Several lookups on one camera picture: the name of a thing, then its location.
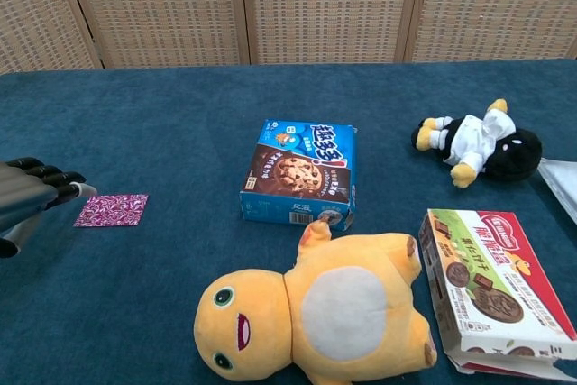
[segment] white belly patch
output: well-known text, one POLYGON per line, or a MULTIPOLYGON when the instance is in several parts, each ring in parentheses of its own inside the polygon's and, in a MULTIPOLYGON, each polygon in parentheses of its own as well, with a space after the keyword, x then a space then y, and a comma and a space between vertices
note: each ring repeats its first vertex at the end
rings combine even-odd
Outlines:
POLYGON ((351 361, 373 352, 386 328, 387 295, 379 278, 357 266, 319 275, 301 307, 309 343, 335 361, 351 361))

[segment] plush toy tuxedo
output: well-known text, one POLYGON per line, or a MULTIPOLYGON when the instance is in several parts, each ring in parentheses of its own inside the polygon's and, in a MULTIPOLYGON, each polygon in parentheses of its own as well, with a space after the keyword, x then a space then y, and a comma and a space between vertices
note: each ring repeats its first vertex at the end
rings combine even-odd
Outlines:
POLYGON ((420 151, 437 150, 453 166, 451 177, 458 188, 469 187, 479 173, 506 181, 526 179, 539 165, 542 145, 534 133, 517 128, 507 111, 507 101, 498 99, 482 119, 430 117, 411 141, 420 151))

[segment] biscuit package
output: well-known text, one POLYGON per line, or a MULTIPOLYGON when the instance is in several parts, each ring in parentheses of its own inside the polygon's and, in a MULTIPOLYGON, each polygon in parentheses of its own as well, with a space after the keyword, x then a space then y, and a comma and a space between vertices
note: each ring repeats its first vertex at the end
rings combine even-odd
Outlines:
POLYGON ((429 209, 419 231, 443 348, 458 371, 569 380, 577 334, 515 214, 429 209))
POLYGON ((308 225, 326 215, 346 230, 355 210, 355 133, 350 125, 266 120, 240 193, 243 217, 308 225))

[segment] blue tablecloth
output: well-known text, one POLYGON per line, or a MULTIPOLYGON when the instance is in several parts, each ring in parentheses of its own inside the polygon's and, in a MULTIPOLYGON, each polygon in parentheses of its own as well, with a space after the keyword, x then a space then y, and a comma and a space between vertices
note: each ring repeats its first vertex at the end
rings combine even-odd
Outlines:
MULTIPOLYGON (((266 117, 358 127, 352 234, 417 235, 428 207, 515 212, 575 323, 577 227, 540 176, 459 190, 448 166, 410 145, 424 117, 482 115, 498 97, 541 138, 546 158, 577 160, 573 60, 0 77, 0 160, 32 155, 79 171, 101 194, 150 195, 135 227, 73 227, 83 200, 51 209, 23 252, 0 261, 0 383, 226 383, 194 346, 202 291, 229 271, 290 269, 302 233, 240 214, 266 117)), ((440 347, 424 273, 414 293, 440 347)), ((575 363, 560 366, 577 375, 575 363)), ((494 380, 521 381, 462 375, 440 354, 433 369, 379 383, 494 380)), ((291 366, 261 383, 307 380, 291 366)))

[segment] pink square napkin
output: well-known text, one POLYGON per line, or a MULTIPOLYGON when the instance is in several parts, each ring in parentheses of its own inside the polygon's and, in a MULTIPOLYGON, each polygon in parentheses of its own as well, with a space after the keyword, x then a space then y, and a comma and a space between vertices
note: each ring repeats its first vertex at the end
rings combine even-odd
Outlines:
POLYGON ((148 195, 122 194, 91 197, 85 204, 75 227, 106 227, 137 225, 146 206, 148 195))

